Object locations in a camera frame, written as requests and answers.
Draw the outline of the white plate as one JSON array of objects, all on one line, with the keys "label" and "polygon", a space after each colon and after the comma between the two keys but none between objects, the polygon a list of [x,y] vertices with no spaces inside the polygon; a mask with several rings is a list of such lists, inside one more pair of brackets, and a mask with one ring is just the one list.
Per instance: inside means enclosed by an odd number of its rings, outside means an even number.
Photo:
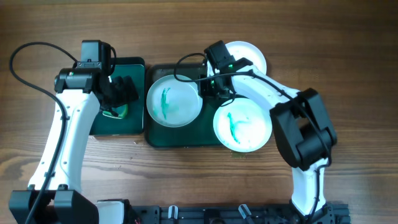
[{"label": "white plate", "polygon": [[265,77],[267,62],[263,53],[253,44],[244,41],[224,43],[222,40],[204,50],[207,76],[245,74],[249,71]]},{"label": "white plate", "polygon": [[200,114],[203,99],[198,86],[183,75],[167,75],[149,88],[146,108],[150,117],[168,128],[179,128],[191,123]]},{"label": "white plate", "polygon": [[229,100],[220,106],[213,118],[218,140],[236,152],[253,152],[271,137],[269,113],[247,98]]}]

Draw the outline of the green yellow sponge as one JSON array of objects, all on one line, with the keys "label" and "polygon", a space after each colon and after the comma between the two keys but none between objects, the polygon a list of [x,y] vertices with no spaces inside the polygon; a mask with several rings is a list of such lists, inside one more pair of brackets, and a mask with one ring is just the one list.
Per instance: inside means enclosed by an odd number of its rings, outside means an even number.
[{"label": "green yellow sponge", "polygon": [[127,114],[128,114],[128,105],[122,105],[120,107],[111,108],[109,110],[105,110],[102,112],[103,116],[113,119],[124,119],[124,117]]}]

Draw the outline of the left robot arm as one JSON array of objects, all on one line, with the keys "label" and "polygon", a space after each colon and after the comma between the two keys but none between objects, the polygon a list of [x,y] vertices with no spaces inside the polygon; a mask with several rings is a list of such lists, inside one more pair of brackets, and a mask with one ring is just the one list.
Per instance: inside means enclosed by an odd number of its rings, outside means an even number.
[{"label": "left robot arm", "polygon": [[116,51],[106,42],[84,40],[81,59],[55,77],[51,94],[21,77],[21,83],[56,103],[49,137],[26,190],[12,192],[9,209],[18,223],[127,223],[133,212],[127,200],[92,203],[81,194],[81,168],[97,114],[138,100],[131,77],[110,79]]}]

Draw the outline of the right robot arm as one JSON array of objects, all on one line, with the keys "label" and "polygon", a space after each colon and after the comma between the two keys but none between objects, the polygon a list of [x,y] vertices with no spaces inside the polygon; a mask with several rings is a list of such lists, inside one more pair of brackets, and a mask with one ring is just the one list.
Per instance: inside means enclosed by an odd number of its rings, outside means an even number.
[{"label": "right robot arm", "polygon": [[207,73],[199,79],[200,95],[224,98],[213,119],[217,138],[238,152],[255,151],[274,137],[291,167],[290,200],[302,220],[317,220],[326,205],[323,175],[331,165],[336,131],[320,94],[300,91],[267,75],[263,54],[245,42],[215,42],[203,52]]}]

